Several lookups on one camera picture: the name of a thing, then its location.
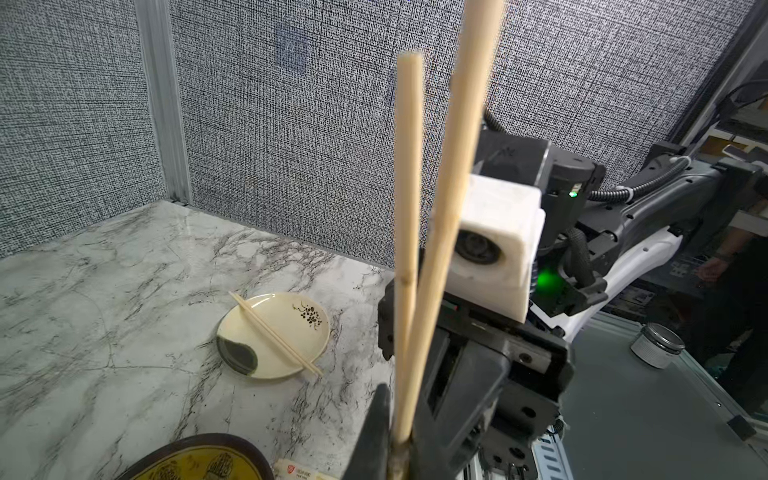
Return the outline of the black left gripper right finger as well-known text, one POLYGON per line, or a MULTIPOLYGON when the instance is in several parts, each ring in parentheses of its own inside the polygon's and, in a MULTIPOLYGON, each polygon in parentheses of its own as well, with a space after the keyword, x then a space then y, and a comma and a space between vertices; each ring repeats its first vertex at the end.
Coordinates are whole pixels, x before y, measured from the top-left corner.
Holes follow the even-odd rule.
POLYGON ((469 464, 509 370, 504 355, 475 342, 432 343, 410 447, 412 479, 453 479, 469 464))

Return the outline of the clear chopstick wrapper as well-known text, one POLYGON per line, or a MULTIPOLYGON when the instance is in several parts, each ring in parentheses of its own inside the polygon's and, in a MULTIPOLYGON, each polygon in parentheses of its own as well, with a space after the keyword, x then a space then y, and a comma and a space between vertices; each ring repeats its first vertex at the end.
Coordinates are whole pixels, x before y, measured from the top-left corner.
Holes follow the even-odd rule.
POLYGON ((278 459, 273 465, 273 471, 276 480, 337 480, 336 477, 287 458, 278 459))

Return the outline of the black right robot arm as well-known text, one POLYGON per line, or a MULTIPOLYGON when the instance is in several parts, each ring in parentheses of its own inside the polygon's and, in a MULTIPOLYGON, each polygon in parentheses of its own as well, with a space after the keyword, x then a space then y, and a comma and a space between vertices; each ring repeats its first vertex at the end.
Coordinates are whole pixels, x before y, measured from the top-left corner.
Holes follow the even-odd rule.
POLYGON ((655 144, 641 171, 605 190, 602 165, 551 142, 484 130, 417 407, 428 445, 417 479, 472 460, 538 475, 533 443, 560 418, 570 349, 625 287, 701 246, 765 180, 738 158, 694 160, 655 144))

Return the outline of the disposable chopsticks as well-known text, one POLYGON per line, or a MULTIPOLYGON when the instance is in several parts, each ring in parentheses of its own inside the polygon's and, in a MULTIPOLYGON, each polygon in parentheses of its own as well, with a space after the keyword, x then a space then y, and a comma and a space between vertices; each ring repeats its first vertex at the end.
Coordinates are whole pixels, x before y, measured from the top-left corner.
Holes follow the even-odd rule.
POLYGON ((258 313, 243 299, 239 294, 229 291, 229 295, 243 310, 244 314, 255 324, 258 325, 286 354, 299 362, 306 370, 314 373, 318 377, 323 376, 323 372, 311 361, 305 359, 299 351, 290 345, 280 334, 275 331, 266 320, 262 319, 258 313))
POLYGON ((503 1, 467 1, 464 5, 433 215, 418 284, 415 320, 404 357, 404 386, 396 390, 392 441, 397 447, 407 445, 414 425, 427 355, 468 190, 479 122, 504 12, 503 1))

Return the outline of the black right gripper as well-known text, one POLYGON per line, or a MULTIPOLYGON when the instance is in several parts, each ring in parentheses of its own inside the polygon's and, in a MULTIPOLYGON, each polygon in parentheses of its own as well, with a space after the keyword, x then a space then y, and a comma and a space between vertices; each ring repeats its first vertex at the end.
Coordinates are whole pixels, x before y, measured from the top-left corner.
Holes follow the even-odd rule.
POLYGON ((445 291, 432 343, 448 341, 460 347, 475 342, 508 359, 510 370, 487 431, 467 466, 479 461, 511 477, 533 479, 537 467, 532 444, 557 422, 561 395, 573 375, 564 330, 546 326, 534 309, 548 315, 578 313, 606 297, 605 280, 577 227, 604 168, 548 141, 492 128, 480 134, 472 174, 542 192, 546 217, 533 263, 528 313, 518 323, 445 291))

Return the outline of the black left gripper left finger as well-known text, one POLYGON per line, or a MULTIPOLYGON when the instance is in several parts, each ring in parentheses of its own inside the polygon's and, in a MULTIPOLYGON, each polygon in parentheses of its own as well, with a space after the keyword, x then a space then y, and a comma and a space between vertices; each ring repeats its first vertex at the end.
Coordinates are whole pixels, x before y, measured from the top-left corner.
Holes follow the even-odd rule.
POLYGON ((390 448, 391 393, 379 384, 372 397, 343 480, 384 480, 390 448))

